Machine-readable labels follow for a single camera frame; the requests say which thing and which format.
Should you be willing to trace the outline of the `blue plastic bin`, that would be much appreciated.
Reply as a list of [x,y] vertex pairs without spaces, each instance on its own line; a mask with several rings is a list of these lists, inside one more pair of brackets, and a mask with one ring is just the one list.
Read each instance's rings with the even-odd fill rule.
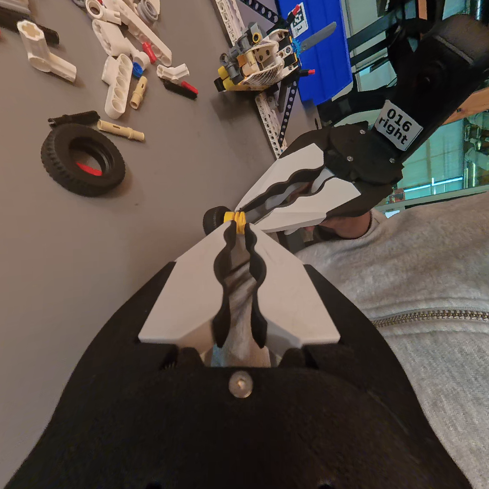
[[301,101],[311,101],[318,106],[352,82],[341,1],[275,1],[278,13],[283,18],[296,5],[300,5],[300,10],[290,26],[295,47],[330,23],[336,23],[333,34],[298,56],[303,70],[315,70],[314,75],[299,80]]

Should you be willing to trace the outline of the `pile of loose lego pieces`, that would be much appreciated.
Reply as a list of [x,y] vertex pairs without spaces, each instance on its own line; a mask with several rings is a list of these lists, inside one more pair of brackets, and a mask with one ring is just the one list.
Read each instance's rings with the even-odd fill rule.
[[[101,79],[107,84],[105,113],[119,119],[127,104],[138,109],[146,90],[144,71],[156,75],[169,91],[191,100],[198,90],[184,78],[186,64],[172,66],[172,52],[154,32],[161,13],[160,1],[73,1],[91,20],[93,32],[107,54]],[[41,72],[74,83],[77,68],[49,49],[59,45],[56,31],[35,22],[29,1],[1,1],[1,27],[20,34],[28,62]]]

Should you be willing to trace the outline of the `yellow lego wheel hub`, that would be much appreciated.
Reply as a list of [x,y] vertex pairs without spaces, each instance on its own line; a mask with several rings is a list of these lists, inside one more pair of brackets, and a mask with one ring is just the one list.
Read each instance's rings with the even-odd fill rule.
[[245,212],[232,212],[226,211],[224,212],[223,222],[234,221],[236,224],[236,234],[244,235],[245,227],[247,224],[246,213]]

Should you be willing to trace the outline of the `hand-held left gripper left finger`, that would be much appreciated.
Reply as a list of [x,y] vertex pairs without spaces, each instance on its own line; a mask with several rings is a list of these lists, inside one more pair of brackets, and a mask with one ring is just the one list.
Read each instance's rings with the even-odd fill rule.
[[234,247],[235,221],[227,221],[172,262],[139,341],[190,347],[199,354],[222,347],[231,323],[226,278]]

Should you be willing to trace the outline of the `black lego tyre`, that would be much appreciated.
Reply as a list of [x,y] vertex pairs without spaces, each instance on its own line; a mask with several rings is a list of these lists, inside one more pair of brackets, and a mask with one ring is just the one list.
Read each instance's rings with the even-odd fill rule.
[[213,207],[205,212],[203,230],[206,236],[223,224],[227,212],[230,212],[230,209],[225,206]]
[[[72,151],[95,159],[101,175],[83,170],[71,156]],[[42,144],[40,157],[54,181],[83,197],[104,195],[125,179],[125,161],[118,148],[106,136],[85,125],[68,123],[53,128]]]

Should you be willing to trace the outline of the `zebra striped lego aircraft model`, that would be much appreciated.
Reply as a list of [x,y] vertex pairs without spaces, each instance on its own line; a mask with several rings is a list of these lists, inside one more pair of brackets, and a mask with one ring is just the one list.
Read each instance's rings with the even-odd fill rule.
[[220,55],[218,77],[214,84],[219,93],[253,92],[274,156],[287,148],[285,133],[298,81],[315,74],[302,68],[300,56],[331,36],[335,21],[302,41],[294,36],[295,27],[305,21],[303,3],[297,4],[286,18],[259,1],[241,1],[261,17],[272,22],[269,30],[258,23],[245,26],[236,1],[213,1],[230,42],[228,52]]

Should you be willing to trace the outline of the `person's grey hoodie torso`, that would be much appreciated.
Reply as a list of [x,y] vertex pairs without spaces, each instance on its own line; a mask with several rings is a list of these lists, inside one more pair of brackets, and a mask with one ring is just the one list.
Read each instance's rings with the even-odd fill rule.
[[488,192],[410,208],[296,256],[370,319],[473,488],[488,488]]

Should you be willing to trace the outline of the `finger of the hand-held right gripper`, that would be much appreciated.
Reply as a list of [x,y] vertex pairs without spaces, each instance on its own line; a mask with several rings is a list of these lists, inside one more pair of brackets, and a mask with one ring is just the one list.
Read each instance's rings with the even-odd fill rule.
[[248,190],[235,211],[251,212],[260,206],[271,211],[284,204],[299,186],[314,181],[324,169],[323,151],[314,143],[282,156]]
[[289,205],[275,207],[255,227],[265,233],[290,234],[321,223],[329,211],[361,195],[353,183],[335,177],[327,168],[315,179],[311,191],[312,194],[302,195]]

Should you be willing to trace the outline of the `tan lego pin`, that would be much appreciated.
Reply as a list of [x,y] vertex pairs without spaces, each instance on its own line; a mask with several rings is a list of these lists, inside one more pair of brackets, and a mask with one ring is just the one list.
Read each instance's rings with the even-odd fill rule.
[[124,137],[126,139],[130,139],[138,142],[145,142],[145,135],[143,132],[136,131],[129,127],[116,125],[104,120],[97,121],[97,129],[102,132],[111,133],[119,137]]

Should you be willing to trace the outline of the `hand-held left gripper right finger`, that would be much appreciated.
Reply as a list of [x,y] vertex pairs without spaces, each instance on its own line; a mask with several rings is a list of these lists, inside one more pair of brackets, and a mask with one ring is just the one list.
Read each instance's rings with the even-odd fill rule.
[[305,265],[253,224],[245,225],[252,292],[250,326],[260,347],[283,357],[290,348],[336,344],[340,333]]

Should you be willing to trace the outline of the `person's right hand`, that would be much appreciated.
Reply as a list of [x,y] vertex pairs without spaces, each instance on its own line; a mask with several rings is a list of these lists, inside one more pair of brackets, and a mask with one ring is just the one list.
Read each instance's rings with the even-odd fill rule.
[[315,237],[322,240],[354,240],[364,236],[372,224],[372,211],[357,217],[330,217],[313,230]]

